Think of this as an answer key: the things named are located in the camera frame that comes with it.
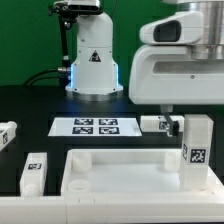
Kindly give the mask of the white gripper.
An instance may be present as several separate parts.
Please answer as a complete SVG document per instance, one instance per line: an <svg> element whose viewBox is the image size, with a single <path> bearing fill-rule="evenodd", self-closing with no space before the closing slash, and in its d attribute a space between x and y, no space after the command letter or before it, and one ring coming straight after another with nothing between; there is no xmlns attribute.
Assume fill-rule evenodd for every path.
<svg viewBox="0 0 224 224"><path fill-rule="evenodd" d="M205 43L205 16L182 11L140 29L143 45L130 73L129 98L161 105L170 137L179 134L172 105L224 104L224 44Z"/></svg>

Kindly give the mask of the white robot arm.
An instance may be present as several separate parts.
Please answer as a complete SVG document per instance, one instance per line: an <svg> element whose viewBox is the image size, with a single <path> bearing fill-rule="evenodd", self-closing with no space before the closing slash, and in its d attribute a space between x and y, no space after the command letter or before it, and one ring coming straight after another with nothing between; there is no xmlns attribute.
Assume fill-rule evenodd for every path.
<svg viewBox="0 0 224 224"><path fill-rule="evenodd" d="M224 104L224 0L165 0L178 11L140 29L144 43L135 53L129 98L142 105ZM79 36L90 32L90 19L81 19ZM121 90L113 64L109 34L78 40L72 64L71 88L79 95Z"/></svg>

